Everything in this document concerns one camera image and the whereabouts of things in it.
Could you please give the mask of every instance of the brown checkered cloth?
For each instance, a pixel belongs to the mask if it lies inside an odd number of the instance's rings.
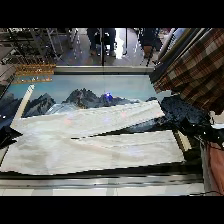
[[[157,93],[173,90],[181,99],[217,115],[224,109],[224,29],[213,28],[154,83]]]

